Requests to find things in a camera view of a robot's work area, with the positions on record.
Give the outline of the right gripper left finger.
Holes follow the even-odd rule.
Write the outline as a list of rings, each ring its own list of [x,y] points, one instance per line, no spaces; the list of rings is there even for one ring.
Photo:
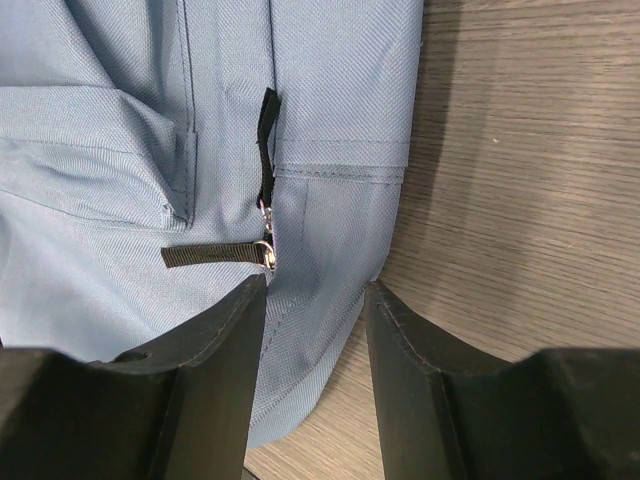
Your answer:
[[[238,479],[266,312],[247,277],[213,307],[111,362],[1,352],[5,479]]]

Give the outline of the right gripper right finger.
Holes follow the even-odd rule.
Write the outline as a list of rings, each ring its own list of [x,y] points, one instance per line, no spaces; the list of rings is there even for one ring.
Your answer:
[[[364,313],[387,478],[638,477],[637,350],[547,348],[508,362],[379,282]]]

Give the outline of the light blue backpack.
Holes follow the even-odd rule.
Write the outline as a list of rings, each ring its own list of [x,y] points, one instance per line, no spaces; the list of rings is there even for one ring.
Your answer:
[[[5,1],[1,339],[110,360],[261,260],[163,249],[273,236],[248,444],[314,409],[389,251],[420,1]]]

